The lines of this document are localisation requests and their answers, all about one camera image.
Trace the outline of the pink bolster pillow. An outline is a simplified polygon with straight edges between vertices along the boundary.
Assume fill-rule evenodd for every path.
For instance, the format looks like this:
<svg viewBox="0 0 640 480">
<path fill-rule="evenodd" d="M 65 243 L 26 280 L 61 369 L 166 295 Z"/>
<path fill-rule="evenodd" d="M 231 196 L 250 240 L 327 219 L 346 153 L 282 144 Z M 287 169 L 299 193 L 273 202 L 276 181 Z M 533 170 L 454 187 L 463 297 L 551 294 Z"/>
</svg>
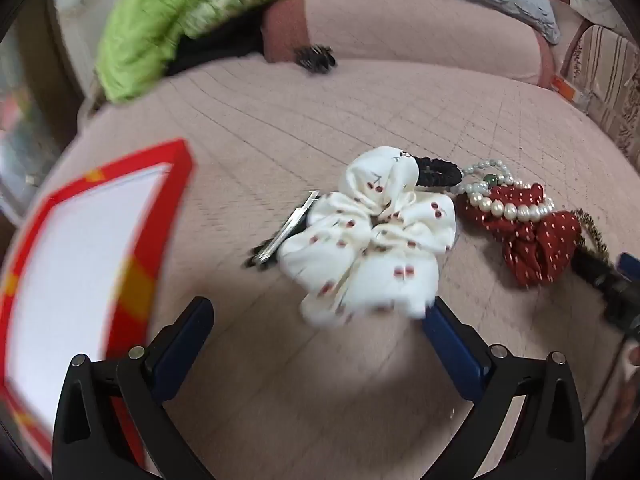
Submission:
<svg viewBox="0 0 640 480">
<path fill-rule="evenodd" d="M 549 44 L 530 26 L 465 0 L 278 0 L 262 19 L 265 58 L 320 44 L 339 60 L 416 62 L 547 88 Z"/>
</svg>

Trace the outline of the red polka dot scrunchie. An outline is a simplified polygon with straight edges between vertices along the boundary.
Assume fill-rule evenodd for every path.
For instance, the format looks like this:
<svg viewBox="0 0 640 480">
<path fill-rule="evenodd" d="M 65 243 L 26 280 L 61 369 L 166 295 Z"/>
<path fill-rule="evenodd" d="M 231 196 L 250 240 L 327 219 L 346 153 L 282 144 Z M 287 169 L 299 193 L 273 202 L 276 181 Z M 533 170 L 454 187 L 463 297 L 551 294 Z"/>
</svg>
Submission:
<svg viewBox="0 0 640 480">
<path fill-rule="evenodd" d="M 524 222 L 482 211 L 468 194 L 458 195 L 454 204 L 464 222 L 501 244 L 506 267 L 521 287 L 555 282 L 570 265 L 582 237 L 577 217 L 567 210 L 554 210 Z"/>
</svg>

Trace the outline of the pink quilted bed cover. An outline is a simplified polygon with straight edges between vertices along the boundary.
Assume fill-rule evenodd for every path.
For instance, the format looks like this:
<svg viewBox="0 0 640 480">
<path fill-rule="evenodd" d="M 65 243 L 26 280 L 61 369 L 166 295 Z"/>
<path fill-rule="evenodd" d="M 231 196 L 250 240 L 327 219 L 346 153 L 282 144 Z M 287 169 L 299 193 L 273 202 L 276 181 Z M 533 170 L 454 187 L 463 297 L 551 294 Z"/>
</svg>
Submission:
<svg viewBox="0 0 640 480">
<path fill-rule="evenodd" d="M 530 84 L 442 66 L 343 61 L 314 77 L 257 56 L 169 78 L 102 107 L 39 189 L 181 138 L 195 168 L 152 312 L 158 332 L 195 296 L 216 324 L 168 413 L 219 479 L 416 479 L 469 413 L 408 318 L 434 226 L 383 209 L 334 211 L 265 272 L 248 252 L 312 191 L 330 194 L 374 148 L 448 159 L 477 182 L 508 170 L 561 210 L 591 217 L 612 255 L 638 252 L 639 176 L 584 113 Z"/>
</svg>

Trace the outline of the silver black hair clip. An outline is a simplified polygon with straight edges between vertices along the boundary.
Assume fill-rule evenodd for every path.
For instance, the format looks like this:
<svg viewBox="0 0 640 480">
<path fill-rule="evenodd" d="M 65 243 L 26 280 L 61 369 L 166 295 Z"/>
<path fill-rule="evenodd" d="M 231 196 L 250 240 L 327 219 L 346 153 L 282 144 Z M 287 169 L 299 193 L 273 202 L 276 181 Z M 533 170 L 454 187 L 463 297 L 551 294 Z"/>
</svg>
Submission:
<svg viewBox="0 0 640 480">
<path fill-rule="evenodd" d="M 278 262 L 278 251 L 282 244 L 292 236 L 306 230 L 307 219 L 311 207 L 320 197 L 319 191 L 312 191 L 306 200 L 296 207 L 273 237 L 254 247 L 243 263 L 245 269 L 266 270 Z"/>
</svg>

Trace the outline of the orange white small box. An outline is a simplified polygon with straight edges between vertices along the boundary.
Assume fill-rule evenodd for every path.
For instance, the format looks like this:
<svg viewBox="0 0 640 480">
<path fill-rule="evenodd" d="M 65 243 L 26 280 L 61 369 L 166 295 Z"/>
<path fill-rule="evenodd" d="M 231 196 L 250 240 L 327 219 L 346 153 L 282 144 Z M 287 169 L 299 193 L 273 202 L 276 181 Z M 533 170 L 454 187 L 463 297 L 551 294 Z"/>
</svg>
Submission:
<svg viewBox="0 0 640 480">
<path fill-rule="evenodd" d="M 585 94 L 585 92 L 576 88 L 574 84 L 571 84 L 560 75 L 553 76 L 551 88 L 581 112 L 584 112 L 587 109 L 589 104 L 588 94 Z"/>
</svg>

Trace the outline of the white cherry print scrunchie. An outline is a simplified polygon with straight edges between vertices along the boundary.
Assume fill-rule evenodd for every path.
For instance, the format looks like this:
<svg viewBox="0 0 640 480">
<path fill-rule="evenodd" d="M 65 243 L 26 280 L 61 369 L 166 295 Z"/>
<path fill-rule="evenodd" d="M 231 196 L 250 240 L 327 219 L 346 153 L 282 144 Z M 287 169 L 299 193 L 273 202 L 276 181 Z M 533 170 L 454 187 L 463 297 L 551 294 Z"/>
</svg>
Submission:
<svg viewBox="0 0 640 480">
<path fill-rule="evenodd" d="M 390 146 L 363 153 L 311 207 L 306 230 L 280 247 L 278 265 L 305 292 L 299 310 L 310 325 L 378 311 L 420 320 L 433 307 L 456 212 L 446 188 L 416 185 L 415 158 Z"/>
</svg>

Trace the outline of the striped floral cushion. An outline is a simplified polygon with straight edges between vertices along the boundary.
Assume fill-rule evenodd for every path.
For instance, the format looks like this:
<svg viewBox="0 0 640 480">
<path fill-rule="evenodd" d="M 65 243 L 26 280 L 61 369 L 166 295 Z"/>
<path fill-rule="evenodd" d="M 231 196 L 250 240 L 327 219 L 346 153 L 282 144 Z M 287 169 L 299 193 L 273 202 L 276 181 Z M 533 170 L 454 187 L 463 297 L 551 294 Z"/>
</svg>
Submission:
<svg viewBox="0 0 640 480">
<path fill-rule="evenodd" d="M 639 47 L 592 25 L 577 40 L 561 74 L 578 93 L 578 106 L 639 166 Z"/>
</svg>

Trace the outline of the black claw hair clip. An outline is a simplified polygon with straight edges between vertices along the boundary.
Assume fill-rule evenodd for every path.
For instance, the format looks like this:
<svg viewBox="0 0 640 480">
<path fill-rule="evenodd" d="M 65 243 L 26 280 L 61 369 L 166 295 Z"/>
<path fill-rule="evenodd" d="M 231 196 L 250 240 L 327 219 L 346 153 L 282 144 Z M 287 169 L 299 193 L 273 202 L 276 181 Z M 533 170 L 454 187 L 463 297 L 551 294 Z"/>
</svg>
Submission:
<svg viewBox="0 0 640 480">
<path fill-rule="evenodd" d="M 330 47 L 314 44 L 294 51 L 295 64 L 311 74 L 327 74 L 337 66 Z"/>
</svg>

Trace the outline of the red box white interior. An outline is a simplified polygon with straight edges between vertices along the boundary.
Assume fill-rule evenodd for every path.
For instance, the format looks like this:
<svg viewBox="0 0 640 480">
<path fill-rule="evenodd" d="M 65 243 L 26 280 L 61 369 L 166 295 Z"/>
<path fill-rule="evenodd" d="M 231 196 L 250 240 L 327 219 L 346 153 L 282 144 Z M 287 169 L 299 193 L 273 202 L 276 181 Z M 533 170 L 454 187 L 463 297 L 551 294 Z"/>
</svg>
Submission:
<svg viewBox="0 0 640 480">
<path fill-rule="evenodd" d="M 18 236 L 1 285 L 1 396 L 45 465 L 70 360 L 145 344 L 192 169 L 182 139 L 131 153 L 44 196 Z"/>
</svg>

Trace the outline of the black scrunchie with bead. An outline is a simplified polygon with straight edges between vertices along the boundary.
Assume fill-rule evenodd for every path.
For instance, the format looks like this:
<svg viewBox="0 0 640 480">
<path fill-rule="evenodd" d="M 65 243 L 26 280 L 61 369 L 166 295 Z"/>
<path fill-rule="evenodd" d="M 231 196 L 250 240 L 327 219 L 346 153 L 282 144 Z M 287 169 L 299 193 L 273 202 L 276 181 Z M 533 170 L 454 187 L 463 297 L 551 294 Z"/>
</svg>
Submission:
<svg viewBox="0 0 640 480">
<path fill-rule="evenodd" d="M 414 160 L 419 171 L 416 185 L 421 188 L 452 188 L 462 181 L 462 171 L 453 162 L 429 157 Z"/>
</svg>

